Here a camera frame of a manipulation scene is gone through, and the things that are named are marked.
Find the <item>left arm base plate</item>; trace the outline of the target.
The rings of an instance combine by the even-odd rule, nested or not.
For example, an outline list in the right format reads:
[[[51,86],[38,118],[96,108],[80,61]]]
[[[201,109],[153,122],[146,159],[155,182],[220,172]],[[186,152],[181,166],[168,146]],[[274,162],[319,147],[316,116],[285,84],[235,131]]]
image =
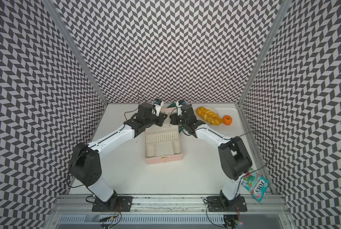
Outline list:
[[[132,200],[132,196],[112,196],[107,202],[95,198],[92,212],[130,212]]]

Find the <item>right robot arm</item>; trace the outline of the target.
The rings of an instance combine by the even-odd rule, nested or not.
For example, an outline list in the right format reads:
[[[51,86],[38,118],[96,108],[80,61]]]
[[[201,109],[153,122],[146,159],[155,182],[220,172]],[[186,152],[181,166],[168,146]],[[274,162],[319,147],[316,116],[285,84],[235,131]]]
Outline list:
[[[240,197],[240,186],[243,177],[249,172],[253,161],[243,140],[236,136],[228,138],[213,130],[208,124],[219,126],[224,120],[218,114],[204,107],[195,111],[191,104],[176,104],[170,115],[170,123],[187,131],[187,135],[204,140],[218,149],[221,168],[226,175],[225,184],[220,193],[220,202],[225,206],[235,203]]]

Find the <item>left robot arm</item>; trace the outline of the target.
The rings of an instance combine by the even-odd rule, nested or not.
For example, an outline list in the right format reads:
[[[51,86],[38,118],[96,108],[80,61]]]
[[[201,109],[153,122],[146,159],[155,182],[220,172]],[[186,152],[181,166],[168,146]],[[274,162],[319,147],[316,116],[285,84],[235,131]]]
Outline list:
[[[154,104],[142,103],[138,111],[121,127],[105,137],[90,143],[79,143],[73,149],[68,174],[80,181],[102,203],[114,207],[117,193],[104,179],[104,160],[113,150],[132,140],[147,128],[161,127],[167,114],[161,112],[164,102],[156,99]]]

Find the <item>pink jewelry box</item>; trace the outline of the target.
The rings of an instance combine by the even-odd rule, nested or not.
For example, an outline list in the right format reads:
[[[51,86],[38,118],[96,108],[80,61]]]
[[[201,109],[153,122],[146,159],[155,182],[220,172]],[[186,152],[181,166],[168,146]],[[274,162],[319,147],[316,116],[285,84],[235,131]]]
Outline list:
[[[170,124],[170,115],[177,113],[175,108],[164,108],[162,113],[168,115],[162,127],[154,125],[146,129],[145,162],[156,164],[183,159],[178,126]]]

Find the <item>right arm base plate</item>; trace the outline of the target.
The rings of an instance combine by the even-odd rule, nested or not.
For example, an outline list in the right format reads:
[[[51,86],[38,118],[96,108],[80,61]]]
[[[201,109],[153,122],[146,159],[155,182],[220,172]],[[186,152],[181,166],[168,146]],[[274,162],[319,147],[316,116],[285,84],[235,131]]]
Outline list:
[[[247,205],[242,196],[238,196],[234,200],[220,196],[208,196],[203,201],[209,207],[209,212],[247,212]]]

